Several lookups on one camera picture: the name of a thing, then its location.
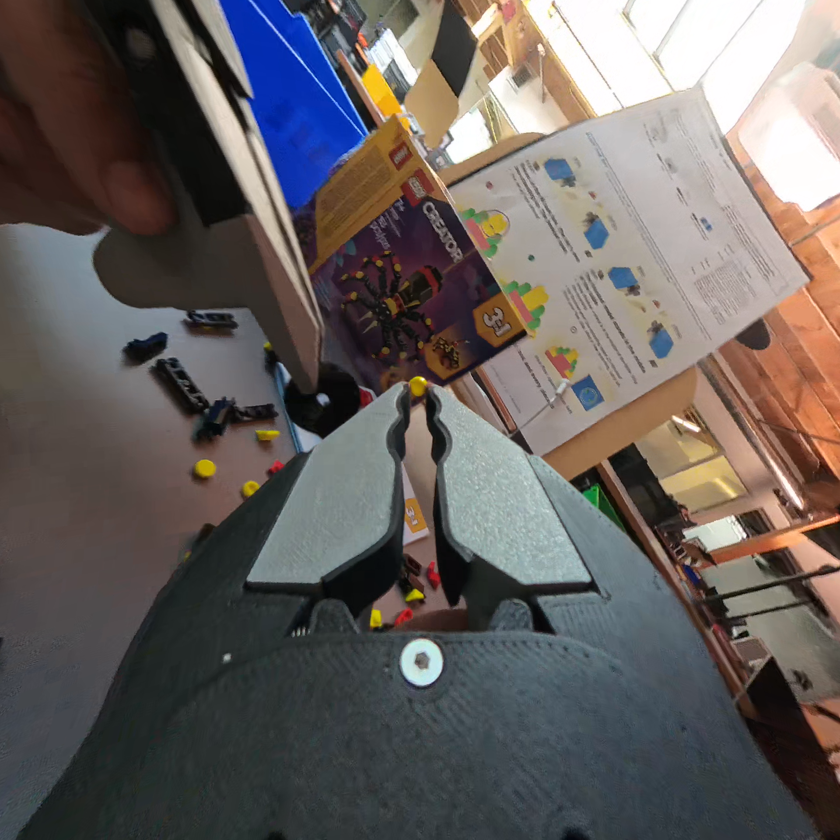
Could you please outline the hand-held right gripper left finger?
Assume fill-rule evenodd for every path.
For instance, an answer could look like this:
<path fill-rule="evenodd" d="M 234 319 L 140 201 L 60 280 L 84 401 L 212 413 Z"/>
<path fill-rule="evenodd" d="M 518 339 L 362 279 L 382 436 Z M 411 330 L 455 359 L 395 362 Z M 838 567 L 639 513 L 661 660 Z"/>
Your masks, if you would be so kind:
<path fill-rule="evenodd" d="M 305 595 L 360 615 L 403 561 L 407 383 L 392 386 L 305 458 L 246 579 L 254 592 Z"/>

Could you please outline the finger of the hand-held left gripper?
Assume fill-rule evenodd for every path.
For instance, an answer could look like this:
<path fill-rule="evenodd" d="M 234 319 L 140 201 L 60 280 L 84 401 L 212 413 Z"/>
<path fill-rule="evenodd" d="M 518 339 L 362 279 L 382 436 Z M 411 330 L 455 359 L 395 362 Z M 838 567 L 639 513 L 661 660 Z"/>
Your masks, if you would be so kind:
<path fill-rule="evenodd" d="M 259 285 L 287 322 L 320 322 L 291 212 L 250 106 L 244 62 L 228 21 L 219 2 L 197 2 L 196 12 L 206 30 L 196 37 L 196 55 L 203 60 L 197 97 L 234 185 L 244 195 L 248 231 L 266 276 Z"/>
<path fill-rule="evenodd" d="M 93 21 L 151 132 L 178 219 L 165 234 L 112 224 L 93 254 L 133 308 L 246 308 L 302 390 L 323 322 L 219 2 L 99 1 Z"/>

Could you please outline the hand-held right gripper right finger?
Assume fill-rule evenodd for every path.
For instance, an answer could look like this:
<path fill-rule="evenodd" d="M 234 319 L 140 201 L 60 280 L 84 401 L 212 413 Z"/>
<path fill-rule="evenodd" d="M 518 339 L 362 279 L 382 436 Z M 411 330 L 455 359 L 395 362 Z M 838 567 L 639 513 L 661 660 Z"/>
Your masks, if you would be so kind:
<path fill-rule="evenodd" d="M 595 592 L 537 459 L 441 386 L 425 397 L 436 466 L 434 527 L 444 593 L 485 631 L 504 602 Z"/>

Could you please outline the black round lego plate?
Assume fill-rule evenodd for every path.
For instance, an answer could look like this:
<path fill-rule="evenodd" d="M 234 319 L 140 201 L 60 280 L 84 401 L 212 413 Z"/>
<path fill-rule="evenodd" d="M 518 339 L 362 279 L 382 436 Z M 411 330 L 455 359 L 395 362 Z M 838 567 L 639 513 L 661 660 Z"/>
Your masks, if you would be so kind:
<path fill-rule="evenodd" d="M 289 380 L 283 401 L 290 422 L 321 438 L 329 436 L 361 409 L 361 390 L 352 374 L 329 361 L 321 362 L 314 393 L 304 393 Z"/>

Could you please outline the lego pieces pile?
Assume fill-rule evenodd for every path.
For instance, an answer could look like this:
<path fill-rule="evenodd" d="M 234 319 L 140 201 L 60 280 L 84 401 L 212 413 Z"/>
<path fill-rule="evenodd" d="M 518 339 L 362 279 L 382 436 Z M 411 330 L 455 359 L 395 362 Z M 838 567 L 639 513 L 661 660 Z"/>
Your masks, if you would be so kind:
<path fill-rule="evenodd" d="M 221 330 L 230 333 L 238 323 L 229 312 L 196 312 L 187 313 L 185 322 L 191 329 Z M 197 387 L 183 363 L 176 357 L 166 355 L 168 336 L 166 332 L 155 332 L 145 339 L 132 339 L 122 349 L 125 359 L 134 366 L 142 366 L 146 362 L 154 363 L 151 371 L 158 376 L 160 382 L 169 389 L 175 401 L 189 416 L 197 417 L 194 440 L 202 442 L 214 441 L 225 431 L 237 424 L 269 424 L 274 423 L 281 413 L 280 397 L 278 404 L 269 402 L 254 406 L 239 405 L 234 398 L 222 398 L 210 402 L 201 388 Z M 269 373 L 273 376 L 274 363 L 279 362 L 277 354 L 269 342 L 264 343 L 264 355 Z M 360 387 L 361 408 L 365 408 L 374 400 L 373 392 Z M 192 474 L 198 480 L 208 480 L 217 472 L 215 463 L 208 458 L 200 458 L 192 468 Z M 421 607 L 427 602 L 426 589 L 436 591 L 440 586 L 440 577 L 435 561 L 429 561 L 427 566 L 419 563 L 410 553 L 404 553 L 403 564 L 397 586 L 402 592 L 406 608 L 395 615 L 391 622 L 385 622 L 382 611 L 374 608 L 371 613 L 370 629 L 385 630 L 388 627 L 398 627 L 417 619 L 419 612 L 411 607 Z"/>

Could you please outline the purple cardboard lego box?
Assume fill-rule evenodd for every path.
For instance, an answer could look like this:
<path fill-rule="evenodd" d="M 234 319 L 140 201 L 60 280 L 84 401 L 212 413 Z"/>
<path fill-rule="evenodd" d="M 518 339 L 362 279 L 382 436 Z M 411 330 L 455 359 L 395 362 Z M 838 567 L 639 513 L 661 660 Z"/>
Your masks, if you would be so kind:
<path fill-rule="evenodd" d="M 446 385 L 527 335 L 524 317 L 390 117 L 295 211 L 324 322 L 362 385 Z"/>

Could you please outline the person's left hand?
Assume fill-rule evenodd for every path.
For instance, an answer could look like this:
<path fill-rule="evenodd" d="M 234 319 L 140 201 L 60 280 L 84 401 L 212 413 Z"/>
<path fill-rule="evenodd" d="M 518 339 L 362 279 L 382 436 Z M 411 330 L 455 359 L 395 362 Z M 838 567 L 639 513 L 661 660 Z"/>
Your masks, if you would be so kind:
<path fill-rule="evenodd" d="M 1 2 L 1 223 L 165 232 L 175 204 L 119 63 L 78 2 Z"/>

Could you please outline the blue plastic bin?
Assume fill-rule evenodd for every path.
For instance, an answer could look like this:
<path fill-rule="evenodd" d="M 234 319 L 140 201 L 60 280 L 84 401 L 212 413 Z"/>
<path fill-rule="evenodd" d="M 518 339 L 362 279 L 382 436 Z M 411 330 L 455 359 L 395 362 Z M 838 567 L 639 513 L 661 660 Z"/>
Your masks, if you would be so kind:
<path fill-rule="evenodd" d="M 277 1 L 221 5 L 281 190 L 289 208 L 298 209 L 368 132 L 302 14 Z"/>

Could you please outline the scorpion cover instruction booklet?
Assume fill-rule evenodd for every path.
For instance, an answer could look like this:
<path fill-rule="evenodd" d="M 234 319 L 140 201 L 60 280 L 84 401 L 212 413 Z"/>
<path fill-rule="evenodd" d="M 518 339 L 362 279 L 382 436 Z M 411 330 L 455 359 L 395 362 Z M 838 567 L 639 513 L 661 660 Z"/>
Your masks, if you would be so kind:
<path fill-rule="evenodd" d="M 321 443 L 322 438 L 292 422 L 286 399 L 286 386 L 291 381 L 287 369 L 280 362 L 276 362 L 273 374 L 280 397 L 281 413 L 287 422 L 295 452 L 297 454 L 309 453 Z M 402 488 L 404 495 L 403 544 L 408 546 L 428 537 L 429 527 L 404 465 L 402 465 Z"/>

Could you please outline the green plastic bin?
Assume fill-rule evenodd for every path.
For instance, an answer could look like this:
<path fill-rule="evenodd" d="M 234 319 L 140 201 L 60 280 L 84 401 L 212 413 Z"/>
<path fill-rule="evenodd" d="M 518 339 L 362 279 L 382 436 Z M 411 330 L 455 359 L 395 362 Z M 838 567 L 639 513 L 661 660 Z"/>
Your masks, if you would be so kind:
<path fill-rule="evenodd" d="M 581 494 L 594 508 L 609 518 L 620 530 L 627 532 L 622 516 L 616 511 L 611 498 L 600 484 L 593 484 L 587 487 L 581 491 Z"/>

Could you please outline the yellow plastic bin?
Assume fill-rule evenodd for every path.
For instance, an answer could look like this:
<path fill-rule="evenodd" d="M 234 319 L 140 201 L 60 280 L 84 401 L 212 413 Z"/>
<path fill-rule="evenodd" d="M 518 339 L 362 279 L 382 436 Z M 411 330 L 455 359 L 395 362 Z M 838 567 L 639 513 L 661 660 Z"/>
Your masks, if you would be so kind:
<path fill-rule="evenodd" d="M 382 117 L 387 119 L 403 113 L 403 106 L 376 65 L 367 66 L 361 76 L 361 82 Z"/>

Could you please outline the instruction sheet on wooden board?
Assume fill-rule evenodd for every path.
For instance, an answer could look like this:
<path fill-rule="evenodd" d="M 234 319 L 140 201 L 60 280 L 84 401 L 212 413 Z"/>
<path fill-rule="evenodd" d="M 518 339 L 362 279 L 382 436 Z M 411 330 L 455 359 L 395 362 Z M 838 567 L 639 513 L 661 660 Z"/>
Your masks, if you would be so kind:
<path fill-rule="evenodd" d="M 516 134 L 466 161 L 444 168 L 438 177 L 447 188 L 451 188 L 453 184 L 542 138 L 543 134 L 537 132 Z M 544 455 L 543 459 L 563 478 L 570 480 L 608 460 L 620 449 L 635 443 L 663 424 L 673 414 L 688 408 L 694 400 L 696 389 L 697 369 L 692 367 L 605 416 Z"/>

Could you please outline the tan black folding board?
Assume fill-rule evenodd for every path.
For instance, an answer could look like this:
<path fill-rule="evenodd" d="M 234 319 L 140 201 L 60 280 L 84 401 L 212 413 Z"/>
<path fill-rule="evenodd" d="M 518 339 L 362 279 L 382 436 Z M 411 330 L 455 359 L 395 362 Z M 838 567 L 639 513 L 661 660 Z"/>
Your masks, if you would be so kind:
<path fill-rule="evenodd" d="M 403 100 L 428 149 L 440 145 L 459 114 L 477 51 L 477 38 L 454 2 L 443 2 L 430 56 Z"/>

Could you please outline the printed instruction sheet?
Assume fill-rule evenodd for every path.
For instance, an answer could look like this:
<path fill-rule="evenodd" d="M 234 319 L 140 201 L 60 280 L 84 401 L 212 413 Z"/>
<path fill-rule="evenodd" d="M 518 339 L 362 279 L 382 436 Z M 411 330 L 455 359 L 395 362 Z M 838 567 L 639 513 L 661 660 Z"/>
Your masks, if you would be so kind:
<path fill-rule="evenodd" d="M 481 370 L 544 456 L 693 368 L 809 276 L 703 91 L 543 136 L 449 188 L 528 336 Z"/>

